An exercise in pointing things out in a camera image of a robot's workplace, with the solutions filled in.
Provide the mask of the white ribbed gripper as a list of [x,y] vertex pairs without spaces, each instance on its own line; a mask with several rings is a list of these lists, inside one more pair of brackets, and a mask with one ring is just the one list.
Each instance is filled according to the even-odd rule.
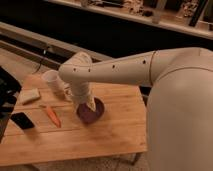
[[90,97],[90,85],[87,82],[73,83],[70,85],[72,99],[78,103],[87,103],[87,106],[92,110],[96,110],[95,98]]

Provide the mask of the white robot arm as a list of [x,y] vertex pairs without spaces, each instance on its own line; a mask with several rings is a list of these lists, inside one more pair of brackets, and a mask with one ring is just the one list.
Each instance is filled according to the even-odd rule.
[[149,171],[213,171],[213,50],[155,50],[97,63],[78,52],[59,76],[80,103],[91,82],[149,87]]

